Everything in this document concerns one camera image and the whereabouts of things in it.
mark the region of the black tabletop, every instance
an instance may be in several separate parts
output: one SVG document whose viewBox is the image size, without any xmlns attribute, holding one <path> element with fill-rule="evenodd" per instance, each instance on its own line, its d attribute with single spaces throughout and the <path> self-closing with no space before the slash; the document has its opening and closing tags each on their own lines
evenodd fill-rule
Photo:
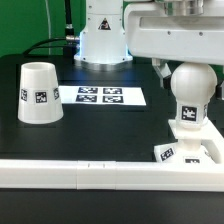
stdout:
<svg viewBox="0 0 224 224">
<path fill-rule="evenodd" d="M 146 106 L 63 104 L 64 117 L 47 125 L 18 120 L 21 64 L 55 64 L 59 85 L 140 87 Z M 152 162 L 155 145 L 174 142 L 170 90 L 160 88 L 149 60 L 131 68 L 96 72 L 62 56 L 0 59 L 0 158 Z M 223 134 L 223 102 L 208 116 Z M 224 194 L 211 192 L 0 190 L 1 223 L 223 223 Z"/>
</svg>

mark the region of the white cone-shaped cup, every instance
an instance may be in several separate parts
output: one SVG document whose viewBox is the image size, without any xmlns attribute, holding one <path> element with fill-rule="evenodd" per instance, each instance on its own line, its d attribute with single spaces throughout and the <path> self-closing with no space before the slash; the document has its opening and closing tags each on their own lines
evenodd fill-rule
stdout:
<svg viewBox="0 0 224 224">
<path fill-rule="evenodd" d="M 33 62 L 21 67 L 19 120 L 46 124 L 63 117 L 55 66 Z"/>
</svg>

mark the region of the green background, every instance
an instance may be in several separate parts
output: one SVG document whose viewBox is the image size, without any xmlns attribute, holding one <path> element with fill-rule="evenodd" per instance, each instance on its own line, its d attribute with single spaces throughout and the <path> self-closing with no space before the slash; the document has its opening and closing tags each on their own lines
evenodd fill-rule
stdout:
<svg viewBox="0 0 224 224">
<path fill-rule="evenodd" d="M 64 0 L 48 3 L 52 37 L 64 37 Z M 85 0 L 71 0 L 71 5 L 73 26 L 78 34 L 85 26 Z M 45 39 L 48 39 L 45 0 L 0 0 L 0 56 L 22 53 Z"/>
</svg>

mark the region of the white paper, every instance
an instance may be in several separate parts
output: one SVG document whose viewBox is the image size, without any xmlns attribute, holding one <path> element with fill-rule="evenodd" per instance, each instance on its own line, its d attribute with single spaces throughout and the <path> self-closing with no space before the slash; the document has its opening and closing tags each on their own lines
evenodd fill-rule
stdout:
<svg viewBox="0 0 224 224">
<path fill-rule="evenodd" d="M 59 86 L 64 104 L 103 104 L 146 106 L 139 87 Z"/>
</svg>

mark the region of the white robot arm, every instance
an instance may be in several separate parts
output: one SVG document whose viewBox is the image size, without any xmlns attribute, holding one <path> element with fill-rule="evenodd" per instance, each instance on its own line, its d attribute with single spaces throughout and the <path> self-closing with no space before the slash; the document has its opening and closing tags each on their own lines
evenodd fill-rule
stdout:
<svg viewBox="0 0 224 224">
<path fill-rule="evenodd" d="M 171 74 L 166 60 L 185 62 L 171 78 L 177 115 L 169 124 L 178 142 L 156 146 L 157 161 L 224 163 L 224 139 L 207 118 L 217 85 L 207 64 L 224 65 L 224 1 L 135 2 L 124 17 L 130 52 L 152 58 L 162 79 Z"/>
</svg>

